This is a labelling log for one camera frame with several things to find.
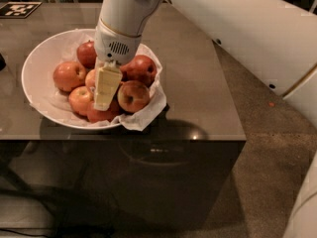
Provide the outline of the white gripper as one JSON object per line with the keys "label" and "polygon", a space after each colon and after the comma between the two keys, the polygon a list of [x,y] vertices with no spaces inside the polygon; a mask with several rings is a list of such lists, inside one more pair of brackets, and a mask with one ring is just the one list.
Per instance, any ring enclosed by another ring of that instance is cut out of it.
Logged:
{"label": "white gripper", "polygon": [[94,49],[101,63],[98,64],[95,72],[95,109],[106,111],[110,107],[122,79],[119,65],[124,65],[133,59],[140,42],[140,37],[117,33],[102,20],[98,21]]}

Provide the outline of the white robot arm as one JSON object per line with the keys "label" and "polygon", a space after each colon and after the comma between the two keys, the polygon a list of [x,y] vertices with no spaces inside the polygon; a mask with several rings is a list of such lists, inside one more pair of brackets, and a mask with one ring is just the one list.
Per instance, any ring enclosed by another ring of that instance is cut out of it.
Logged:
{"label": "white robot arm", "polygon": [[101,61],[125,64],[167,2],[317,127],[317,16],[282,0],[103,0]]}

